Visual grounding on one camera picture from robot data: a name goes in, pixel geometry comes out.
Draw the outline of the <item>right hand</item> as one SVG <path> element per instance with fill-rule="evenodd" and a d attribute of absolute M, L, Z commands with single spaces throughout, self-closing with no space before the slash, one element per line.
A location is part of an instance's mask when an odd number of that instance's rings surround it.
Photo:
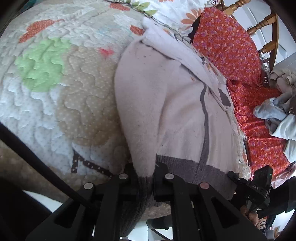
<path fill-rule="evenodd" d="M 241 206 L 240 212 L 255 226 L 265 226 L 266 225 L 266 219 L 261 218 L 259 219 L 257 213 L 249 213 L 247 214 L 247 207 L 246 206 Z"/>

